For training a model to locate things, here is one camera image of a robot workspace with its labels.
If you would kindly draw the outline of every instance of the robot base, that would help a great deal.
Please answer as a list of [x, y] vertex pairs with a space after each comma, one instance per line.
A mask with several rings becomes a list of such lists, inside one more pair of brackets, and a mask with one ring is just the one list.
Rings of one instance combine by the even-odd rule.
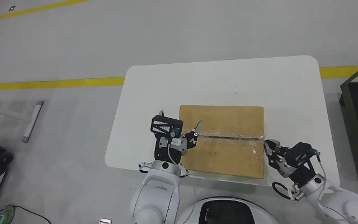
[[[189, 216], [192, 204], [179, 216], [177, 223], [183, 223]], [[187, 224], [278, 224], [277, 220], [260, 206], [240, 198], [213, 197], [196, 202]]]

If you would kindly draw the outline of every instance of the yellow floor line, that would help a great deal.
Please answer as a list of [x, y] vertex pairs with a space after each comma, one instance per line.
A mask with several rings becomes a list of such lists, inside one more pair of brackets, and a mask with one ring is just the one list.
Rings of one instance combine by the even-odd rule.
[[320, 68], [321, 78], [349, 78], [358, 71], [358, 66]]
[[59, 3], [55, 3], [55, 4], [49, 4], [47, 6], [40, 6], [40, 7], [36, 7], [36, 8], [29, 8], [28, 10], [22, 10], [22, 11], [18, 11], [18, 12], [11, 12], [11, 13], [7, 13], [7, 14], [3, 14], [3, 15], [0, 15], [0, 18], [19, 16], [19, 15], [23, 15], [23, 14], [39, 12], [39, 11], [43, 11], [43, 10], [50, 10], [52, 8], [58, 8], [58, 7], [68, 6], [70, 4], [77, 4], [77, 3], [88, 2], [88, 1], [89, 0], [68, 0], [68, 1], [59, 2]]
[[124, 84], [124, 77], [93, 78], [93, 79], [86, 79], [86, 80], [0, 83], [0, 90], [23, 90], [23, 89], [31, 89], [31, 88], [75, 88], [75, 87], [122, 86], [123, 84]]
[[[320, 68], [321, 78], [349, 78], [358, 71], [355, 67], [328, 67]], [[124, 77], [118, 78], [90, 78], [83, 80], [60, 80], [41, 82], [15, 82], [0, 83], [0, 90], [23, 90], [30, 88], [75, 88], [75, 87], [100, 87], [122, 86]]]

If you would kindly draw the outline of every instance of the black panel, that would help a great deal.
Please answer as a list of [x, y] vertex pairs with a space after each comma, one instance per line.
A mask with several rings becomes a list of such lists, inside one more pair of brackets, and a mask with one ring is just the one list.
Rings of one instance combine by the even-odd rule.
[[250, 207], [233, 200], [205, 202], [200, 211], [199, 224], [255, 224]]

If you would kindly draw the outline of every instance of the cable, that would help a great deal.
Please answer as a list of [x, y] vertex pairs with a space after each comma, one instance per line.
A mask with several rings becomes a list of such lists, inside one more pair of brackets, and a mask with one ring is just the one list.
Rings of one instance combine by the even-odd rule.
[[279, 194], [281, 197], [283, 198], [286, 198], [287, 200], [291, 200], [290, 197], [288, 197], [287, 195], [281, 193], [277, 188], [276, 188], [276, 185], [282, 187], [283, 189], [285, 189], [286, 191], [288, 191], [287, 187], [285, 187], [285, 185], [283, 185], [282, 183], [279, 183], [279, 182], [273, 182], [272, 183], [272, 188], [274, 189], [274, 191]]
[[14, 207], [14, 208], [22, 208], [23, 210], [25, 210], [25, 211], [27, 211], [27, 212], [30, 212], [30, 213], [32, 213], [32, 214], [34, 214], [34, 215], [36, 215], [36, 216], [39, 216], [39, 217], [43, 218], [43, 219], [46, 220], [49, 224], [51, 224], [50, 220], [48, 220], [46, 217], [44, 217], [44, 216], [42, 216], [42, 215], [40, 215], [40, 214], [37, 214], [37, 213], [32, 212], [32, 211], [29, 211], [29, 210], [27, 210], [26, 208], [23, 208], [23, 207], [21, 207], [21, 206], [13, 206], [13, 207]]
[[[174, 164], [174, 165], [177, 165], [177, 166], [179, 167], [179, 164], [177, 164], [176, 162], [174, 162], [173, 158], [172, 158], [171, 155], [170, 155], [169, 149], [170, 149], [170, 142], [171, 142], [171, 141], [172, 141], [171, 139], [168, 140], [168, 156], [169, 156], [170, 160], [173, 162], [173, 164]], [[194, 211], [194, 209], [195, 209], [195, 205], [196, 205], [195, 186], [193, 186], [192, 188], [194, 189], [194, 205], [193, 205], [193, 207], [192, 207], [192, 210], [191, 210], [189, 216], [186, 218], [186, 220], [183, 222], [183, 224], [186, 224], [186, 222], [189, 220], [189, 218], [191, 217], [191, 215], [192, 215], [192, 213], [193, 213], [193, 211]]]

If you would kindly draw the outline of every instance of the label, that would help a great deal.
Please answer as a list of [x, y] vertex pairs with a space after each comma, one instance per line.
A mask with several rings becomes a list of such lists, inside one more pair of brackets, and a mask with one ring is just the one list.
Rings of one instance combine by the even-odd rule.
[[173, 138], [172, 143], [175, 146], [180, 146], [181, 145], [181, 140], [179, 138]]

